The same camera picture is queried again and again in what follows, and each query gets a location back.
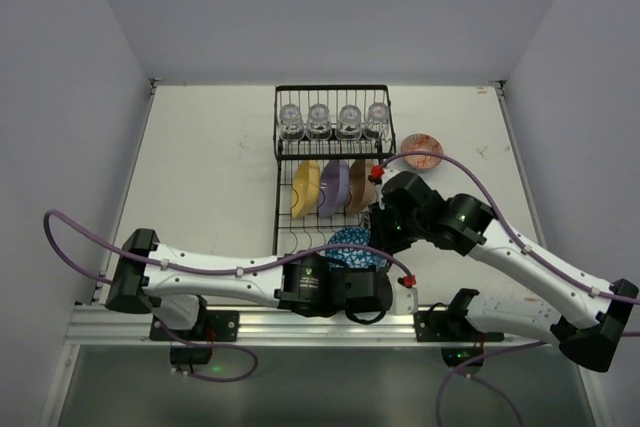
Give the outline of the orange patterned ceramic bowl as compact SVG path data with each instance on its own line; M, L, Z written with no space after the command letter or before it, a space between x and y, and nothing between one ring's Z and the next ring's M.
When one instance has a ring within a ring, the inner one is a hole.
M403 158L404 163L418 172L427 172L438 167L441 159L438 154L443 154L441 143L433 136L422 133L414 133L401 142L401 152L420 152L420 155L408 155Z

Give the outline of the black floral patterned bowl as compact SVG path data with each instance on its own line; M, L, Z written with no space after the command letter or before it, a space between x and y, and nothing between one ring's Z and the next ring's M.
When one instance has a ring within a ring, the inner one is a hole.
M359 226L366 230L371 229L371 214L369 212L362 213L359 221Z

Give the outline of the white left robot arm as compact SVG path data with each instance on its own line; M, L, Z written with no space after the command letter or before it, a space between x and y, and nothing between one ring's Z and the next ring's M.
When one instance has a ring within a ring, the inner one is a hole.
M312 253L234 258L195 254L137 229L122 247L105 306L126 314L152 314L174 331L197 328L208 296L247 301L303 317L344 313L374 320L393 301L388 276L372 266L352 269Z

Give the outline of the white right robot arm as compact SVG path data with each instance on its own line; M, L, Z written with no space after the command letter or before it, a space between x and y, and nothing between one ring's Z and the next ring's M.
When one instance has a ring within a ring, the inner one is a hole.
M638 299L635 284L572 266L486 203L468 194L445 199L413 172L375 166L369 179L380 190L370 214L376 248L395 254L425 241L492 267L534 295L501 299L462 289L447 308L451 329L541 341L583 368L609 370Z

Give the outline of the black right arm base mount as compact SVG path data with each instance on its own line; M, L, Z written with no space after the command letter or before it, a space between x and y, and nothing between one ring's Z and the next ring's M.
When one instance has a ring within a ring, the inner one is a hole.
M449 368L484 353L486 342L503 342L505 334L481 333L464 318L455 317L449 306L437 302L413 314L418 342L440 344L441 358Z

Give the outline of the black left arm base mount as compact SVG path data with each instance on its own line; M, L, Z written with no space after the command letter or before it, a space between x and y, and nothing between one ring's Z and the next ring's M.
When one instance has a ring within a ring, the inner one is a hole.
M239 321L240 312L237 310L204 309L191 329L174 331L174 334L194 343L231 343L237 340ZM210 349L190 348L179 342L176 344L177 347L169 350L169 362L175 368L186 368L194 373L196 367L205 366L212 360L213 351Z

